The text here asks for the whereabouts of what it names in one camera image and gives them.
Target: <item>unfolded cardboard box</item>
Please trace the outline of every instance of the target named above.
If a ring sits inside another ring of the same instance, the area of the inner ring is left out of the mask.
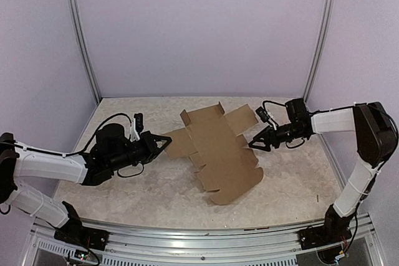
[[[244,105],[224,114],[217,105],[180,114],[185,128],[164,135],[172,137],[166,152],[170,159],[190,157],[197,177],[211,200],[229,204],[262,181],[252,149],[242,133],[257,123],[254,112]]]

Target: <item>zip tie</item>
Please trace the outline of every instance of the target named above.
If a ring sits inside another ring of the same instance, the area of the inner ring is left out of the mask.
[[[38,213],[39,210],[42,209],[42,207],[43,207],[43,205],[44,205],[44,196],[43,196],[43,193],[40,192],[40,195],[41,195],[41,197],[42,197],[42,202],[41,202],[40,206],[39,206],[32,214],[29,215],[29,216],[31,216],[31,217],[34,217],[35,214]]]
[[[356,190],[359,194],[363,194],[364,196],[368,196],[370,193],[364,193],[362,191],[360,191],[359,189],[356,188],[355,185],[353,185],[353,183],[351,181],[348,181],[349,185],[351,185],[353,187],[354,190]]]

